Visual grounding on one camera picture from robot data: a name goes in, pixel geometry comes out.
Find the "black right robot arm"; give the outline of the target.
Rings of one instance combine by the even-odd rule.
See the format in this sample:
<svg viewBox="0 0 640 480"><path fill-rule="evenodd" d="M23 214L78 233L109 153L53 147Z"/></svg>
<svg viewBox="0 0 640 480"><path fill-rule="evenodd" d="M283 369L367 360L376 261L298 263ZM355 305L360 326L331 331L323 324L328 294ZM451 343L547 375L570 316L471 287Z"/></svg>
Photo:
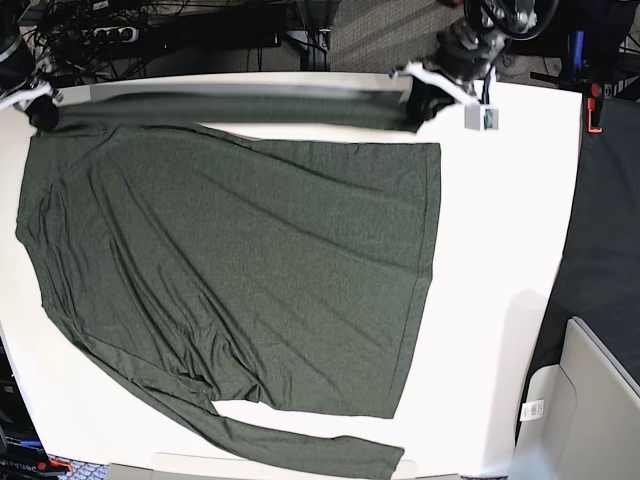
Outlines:
<svg viewBox="0 0 640 480"><path fill-rule="evenodd" d="M1 109L24 113L31 126L52 131L59 122L59 92L36 69L15 11L1 11Z"/></svg>

